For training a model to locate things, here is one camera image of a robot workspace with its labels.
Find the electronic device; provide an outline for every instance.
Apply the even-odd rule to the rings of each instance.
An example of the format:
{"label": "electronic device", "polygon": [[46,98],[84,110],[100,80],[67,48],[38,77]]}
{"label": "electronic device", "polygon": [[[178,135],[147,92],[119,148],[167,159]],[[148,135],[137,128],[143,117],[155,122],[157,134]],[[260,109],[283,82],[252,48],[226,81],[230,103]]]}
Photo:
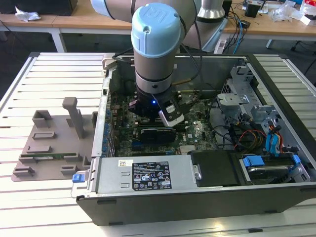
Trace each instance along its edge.
{"label": "electronic device", "polygon": [[[171,89],[190,104],[172,128],[129,110],[134,67],[112,56],[91,167],[73,178],[72,196],[96,225],[279,213],[316,197],[316,141],[255,56],[204,56],[208,84]],[[189,56],[175,65],[175,81],[196,70]]]}

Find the sticker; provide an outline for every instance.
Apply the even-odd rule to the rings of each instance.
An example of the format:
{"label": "sticker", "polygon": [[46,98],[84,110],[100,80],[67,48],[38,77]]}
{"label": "sticker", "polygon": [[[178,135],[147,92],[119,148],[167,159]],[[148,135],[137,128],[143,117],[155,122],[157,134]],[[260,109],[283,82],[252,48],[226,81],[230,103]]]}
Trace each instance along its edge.
{"label": "sticker", "polygon": [[133,190],[162,190],[171,189],[171,177],[169,163],[149,162],[132,163],[133,166]]}
{"label": "sticker", "polygon": [[35,160],[54,159],[54,157],[34,157]]}
{"label": "sticker", "polygon": [[120,159],[118,161],[119,167],[131,167],[133,165],[134,160],[133,159]]}

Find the blue connector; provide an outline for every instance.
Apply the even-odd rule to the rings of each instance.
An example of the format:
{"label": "blue connector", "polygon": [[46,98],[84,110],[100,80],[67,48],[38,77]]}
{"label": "blue connector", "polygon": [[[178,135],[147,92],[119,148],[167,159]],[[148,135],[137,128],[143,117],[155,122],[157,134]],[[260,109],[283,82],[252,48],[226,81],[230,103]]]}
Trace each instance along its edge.
{"label": "blue connector", "polygon": [[242,161],[246,167],[265,165],[261,156],[247,156]]}
{"label": "blue connector", "polygon": [[295,164],[301,163],[301,159],[298,157],[298,155],[293,155],[292,158],[293,158]]}
{"label": "blue connector", "polygon": [[74,174],[73,183],[84,183],[84,174]]}

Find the warning label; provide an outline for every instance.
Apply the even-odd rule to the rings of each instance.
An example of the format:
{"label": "warning label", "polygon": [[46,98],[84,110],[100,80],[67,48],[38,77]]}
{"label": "warning label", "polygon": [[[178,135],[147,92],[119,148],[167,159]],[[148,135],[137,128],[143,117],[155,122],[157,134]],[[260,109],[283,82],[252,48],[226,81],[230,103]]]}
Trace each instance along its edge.
{"label": "warning label", "polygon": [[133,163],[133,190],[171,189],[169,163]]}

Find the workbench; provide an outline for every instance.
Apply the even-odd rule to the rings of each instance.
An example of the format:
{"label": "workbench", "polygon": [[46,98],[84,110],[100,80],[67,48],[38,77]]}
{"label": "workbench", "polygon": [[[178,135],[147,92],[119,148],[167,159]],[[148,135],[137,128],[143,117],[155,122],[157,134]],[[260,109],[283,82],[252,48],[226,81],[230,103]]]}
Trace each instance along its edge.
{"label": "workbench", "polygon": [[[233,1],[233,8],[241,0]],[[245,17],[244,11],[234,8],[235,13],[242,19],[251,23],[245,35],[246,39],[261,40],[316,40],[316,27],[306,26],[304,23],[293,20],[292,22],[273,22],[266,14],[257,14],[256,18]],[[67,52],[62,33],[82,34],[114,34],[130,35],[131,24],[100,15],[94,11],[90,0],[78,0],[72,16],[40,15],[41,20],[24,22],[15,15],[0,14],[0,20],[15,32],[42,32],[50,33],[55,42],[57,52]],[[0,31],[7,31],[5,26],[0,25]],[[226,41],[234,34],[236,26],[230,20],[227,24],[220,43]]]}
{"label": "workbench", "polygon": [[[32,129],[35,110],[66,115],[67,111],[62,108],[65,96],[78,98],[78,109],[83,115],[98,110],[104,79],[102,57],[102,53],[34,54],[28,58],[1,100],[0,236],[294,237],[316,233],[316,199],[307,200],[280,214],[98,227],[71,197],[71,180],[12,182],[10,176]],[[296,95],[299,101],[307,98],[311,85],[299,75],[294,65],[291,65],[291,70],[286,69],[290,65],[289,60],[277,55],[257,55],[257,58],[264,67],[270,67],[268,73],[274,75],[274,82],[288,101],[297,90],[301,91]],[[276,73],[276,67],[283,73]],[[315,112],[310,108],[306,114],[313,115]]]}
{"label": "workbench", "polygon": [[[234,12],[241,20],[250,22],[245,39],[268,40],[267,48],[272,47],[273,40],[302,40],[316,41],[316,27],[306,26],[299,20],[273,22],[269,15],[258,13],[255,18],[247,17],[242,10],[241,0],[233,0],[232,7]],[[225,30],[223,31],[219,44],[223,44],[232,37],[236,31],[236,25],[233,19],[229,19]],[[215,53],[222,53],[221,48]]]}

